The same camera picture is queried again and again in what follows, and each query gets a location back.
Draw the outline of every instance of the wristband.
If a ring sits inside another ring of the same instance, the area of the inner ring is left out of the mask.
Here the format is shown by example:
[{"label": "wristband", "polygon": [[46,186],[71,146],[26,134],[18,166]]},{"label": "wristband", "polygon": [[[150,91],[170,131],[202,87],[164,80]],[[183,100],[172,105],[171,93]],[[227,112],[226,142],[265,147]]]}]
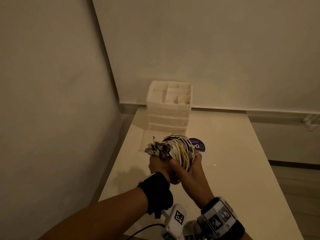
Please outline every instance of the wristband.
[{"label": "wristband", "polygon": [[245,228],[222,197],[215,197],[201,210],[197,222],[208,239],[239,240]]},{"label": "wristband", "polygon": [[160,211],[172,207],[174,198],[169,186],[167,179],[160,172],[151,174],[138,184],[138,187],[142,189],[148,199],[147,213],[149,215],[156,212],[156,218],[160,218]]}]

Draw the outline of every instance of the white desk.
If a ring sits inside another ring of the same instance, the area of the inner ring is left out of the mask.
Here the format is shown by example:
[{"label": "white desk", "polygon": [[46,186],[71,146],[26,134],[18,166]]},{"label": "white desk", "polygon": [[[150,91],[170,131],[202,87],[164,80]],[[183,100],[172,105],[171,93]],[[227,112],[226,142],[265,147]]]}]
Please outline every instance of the white desk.
[{"label": "white desk", "polygon": [[[133,189],[150,174],[149,155],[139,151],[147,126],[147,109],[140,106],[99,201]],[[193,110],[186,135],[205,144],[202,166],[210,188],[229,202],[253,240],[303,239],[245,113]],[[187,221],[195,220],[200,210],[181,184],[171,185],[170,190],[174,204],[186,209]],[[163,221],[163,216],[154,219],[146,214],[125,234]],[[136,236],[160,240],[160,230],[155,226]]]}]

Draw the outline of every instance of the bundle of cables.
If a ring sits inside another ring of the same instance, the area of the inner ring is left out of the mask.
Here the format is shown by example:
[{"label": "bundle of cables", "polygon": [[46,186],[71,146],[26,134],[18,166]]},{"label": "bundle of cables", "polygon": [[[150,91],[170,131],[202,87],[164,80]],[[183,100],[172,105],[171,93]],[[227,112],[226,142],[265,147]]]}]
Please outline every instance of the bundle of cables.
[{"label": "bundle of cables", "polygon": [[[195,159],[195,151],[188,137],[177,133],[165,137],[162,142],[155,141],[155,137],[153,137],[153,143],[148,144],[145,152],[161,159],[172,158],[187,172]],[[177,176],[174,176],[171,183],[178,184],[180,180]]]}]

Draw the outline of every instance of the black wire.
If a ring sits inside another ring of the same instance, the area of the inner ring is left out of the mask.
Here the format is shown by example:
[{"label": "black wire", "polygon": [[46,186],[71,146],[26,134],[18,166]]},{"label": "black wire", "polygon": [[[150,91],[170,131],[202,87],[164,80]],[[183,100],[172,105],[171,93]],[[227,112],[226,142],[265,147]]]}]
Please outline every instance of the black wire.
[{"label": "black wire", "polygon": [[131,235],[127,240],[133,238],[135,235],[137,235],[139,232],[142,232],[143,230],[146,230],[147,228],[153,227],[153,226],[162,226],[163,228],[165,228],[166,226],[164,224],[161,223],[156,223],[156,224],[151,224],[149,226],[146,226],[144,228],[142,228],[141,230],[138,230],[135,234]]}]

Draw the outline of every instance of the circular sticker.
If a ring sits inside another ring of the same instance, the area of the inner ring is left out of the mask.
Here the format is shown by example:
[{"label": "circular sticker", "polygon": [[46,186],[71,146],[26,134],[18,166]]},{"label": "circular sticker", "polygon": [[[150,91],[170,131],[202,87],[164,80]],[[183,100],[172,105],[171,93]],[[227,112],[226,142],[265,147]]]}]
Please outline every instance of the circular sticker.
[{"label": "circular sticker", "polygon": [[205,152],[206,151],[206,147],[205,144],[200,141],[197,138],[189,138],[189,140],[191,141],[193,148],[196,149],[199,152]]}]

